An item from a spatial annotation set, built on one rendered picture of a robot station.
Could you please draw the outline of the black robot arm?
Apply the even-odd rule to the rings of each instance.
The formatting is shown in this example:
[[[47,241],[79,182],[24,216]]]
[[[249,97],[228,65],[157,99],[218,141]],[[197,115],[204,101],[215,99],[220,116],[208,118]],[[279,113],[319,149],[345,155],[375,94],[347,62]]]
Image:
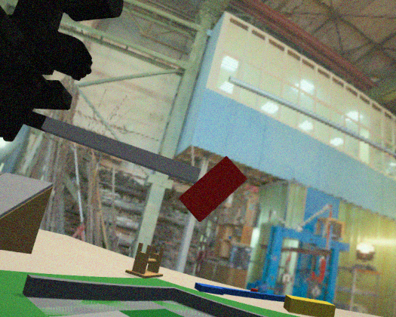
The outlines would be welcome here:
[[[63,12],[74,21],[99,20],[120,17],[124,0],[18,0],[21,5],[34,5],[50,11],[60,24]],[[43,18],[33,22],[20,47],[34,55],[36,52],[52,69],[80,81],[91,74],[92,57],[84,43],[74,36],[53,29],[45,29]]]

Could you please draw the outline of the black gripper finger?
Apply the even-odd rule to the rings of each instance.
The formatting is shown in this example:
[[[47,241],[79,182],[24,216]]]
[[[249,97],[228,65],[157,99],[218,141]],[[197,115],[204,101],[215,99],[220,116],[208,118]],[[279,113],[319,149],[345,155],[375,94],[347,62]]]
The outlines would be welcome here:
[[[18,97],[17,106],[33,111],[33,109],[43,101],[49,101],[54,95],[46,87],[24,87]],[[23,124],[11,119],[9,129],[3,138],[6,142],[14,141]]]
[[[0,138],[6,136],[20,92],[35,77],[25,63],[0,62]]]

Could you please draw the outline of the red putter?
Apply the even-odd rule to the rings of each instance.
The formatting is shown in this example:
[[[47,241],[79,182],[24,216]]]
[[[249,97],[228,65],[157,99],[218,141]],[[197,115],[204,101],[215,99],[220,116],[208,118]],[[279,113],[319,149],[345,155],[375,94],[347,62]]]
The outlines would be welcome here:
[[[16,105],[12,120],[153,171],[193,183],[179,200],[201,222],[247,180],[226,156],[199,181],[201,169],[128,143],[86,131]]]

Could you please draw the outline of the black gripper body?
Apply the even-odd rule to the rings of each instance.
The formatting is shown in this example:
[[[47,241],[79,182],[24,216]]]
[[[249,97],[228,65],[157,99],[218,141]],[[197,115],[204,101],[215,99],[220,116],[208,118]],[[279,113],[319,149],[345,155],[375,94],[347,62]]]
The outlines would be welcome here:
[[[68,110],[71,108],[72,96],[64,88],[59,80],[46,80],[43,72],[47,69],[54,72],[49,63],[36,52],[32,56],[22,46],[23,38],[33,22],[38,22],[39,18],[43,18],[46,24],[45,29],[53,29],[58,31],[59,23],[57,18],[45,10],[34,5],[18,6],[13,14],[5,13],[0,6],[0,62],[21,62],[36,75],[36,77],[25,87],[46,87],[54,95],[49,101],[39,103],[36,109],[57,109]]]

